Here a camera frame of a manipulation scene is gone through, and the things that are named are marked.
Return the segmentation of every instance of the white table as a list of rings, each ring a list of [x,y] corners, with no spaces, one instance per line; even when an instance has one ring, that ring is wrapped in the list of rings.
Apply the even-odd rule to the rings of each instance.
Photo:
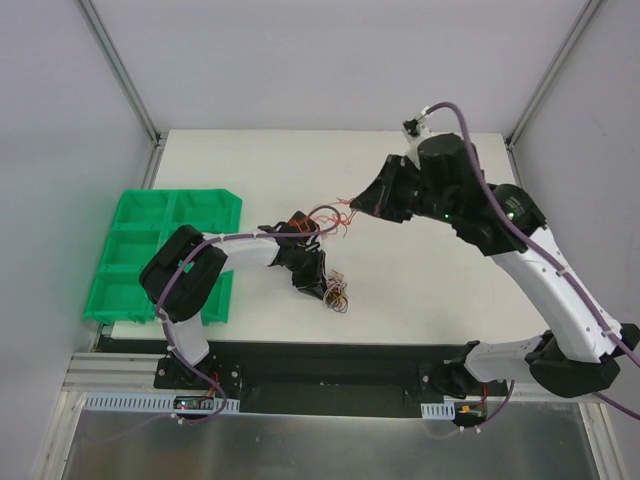
[[[475,134],[486,177],[514,182],[499,134]],[[171,131],[155,188],[226,188],[243,201],[241,230],[287,220],[336,197],[359,194],[396,132]],[[546,329],[519,287],[490,259],[425,218],[397,225],[359,214],[345,238],[324,242],[328,269],[349,283],[345,315],[298,293],[281,268],[237,271],[228,324],[211,340],[373,344],[502,342]],[[114,338],[163,338],[160,325],[118,322]]]

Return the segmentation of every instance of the green plastic tray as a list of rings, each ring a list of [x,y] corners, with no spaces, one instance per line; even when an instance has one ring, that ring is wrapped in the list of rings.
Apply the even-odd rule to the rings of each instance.
[[[151,257],[181,225],[202,232],[235,233],[242,200],[227,190],[127,190],[105,241],[85,319],[112,324],[154,319],[153,305],[138,283]],[[226,322],[233,272],[220,276],[202,309],[205,324]]]

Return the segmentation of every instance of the white wall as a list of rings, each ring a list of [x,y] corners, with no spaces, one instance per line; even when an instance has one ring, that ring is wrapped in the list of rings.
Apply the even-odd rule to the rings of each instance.
[[[95,0],[165,131],[397,130],[451,100],[473,131],[503,134],[584,3]]]
[[[611,0],[516,148],[525,186],[567,258],[609,312],[640,319],[640,2]],[[611,396],[640,410],[640,372],[622,360]],[[629,478],[640,422],[613,413]]]
[[[0,478],[29,478],[150,144],[71,0],[0,2]]]

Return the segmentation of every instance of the gray floor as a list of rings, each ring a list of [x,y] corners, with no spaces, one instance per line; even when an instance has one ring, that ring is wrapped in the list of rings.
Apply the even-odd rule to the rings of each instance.
[[[148,417],[84,412],[81,426],[106,438]],[[65,478],[598,478],[575,405],[513,403],[479,435],[437,438],[450,431],[421,420],[227,415],[179,427],[163,418],[106,444],[77,433]]]

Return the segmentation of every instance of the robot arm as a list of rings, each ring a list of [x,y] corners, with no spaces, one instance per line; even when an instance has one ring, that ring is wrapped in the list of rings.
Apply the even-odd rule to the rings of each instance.
[[[406,153],[389,155],[351,208],[397,223],[418,215],[450,224],[458,237],[491,257],[518,283],[550,327],[520,342],[471,342],[459,358],[430,375],[430,383],[454,397],[464,397],[477,382],[495,379],[537,381],[563,397],[608,388],[620,370],[614,358],[622,353],[613,337],[633,349],[640,339],[638,327],[611,318],[585,288],[607,322],[604,331],[562,278],[565,273],[577,276],[531,197],[515,185],[487,184],[511,222],[556,256],[564,267],[560,273],[506,228],[478,182],[462,139],[455,134],[431,136],[423,125],[425,117],[423,111],[405,122]]]
[[[311,235],[313,232],[320,232],[318,225],[304,213],[296,212],[286,223],[258,227],[255,235],[252,232],[244,239],[208,245],[194,257],[191,267],[178,277],[162,305],[175,348],[190,365],[196,365],[209,353],[200,311],[224,272],[253,266],[284,266],[292,272],[292,284],[300,292],[324,299],[327,291],[325,253],[317,236]],[[264,233],[309,236],[258,236]],[[190,225],[176,230],[140,274],[140,284],[152,303],[158,303],[187,255],[203,242],[219,236],[200,233]]]

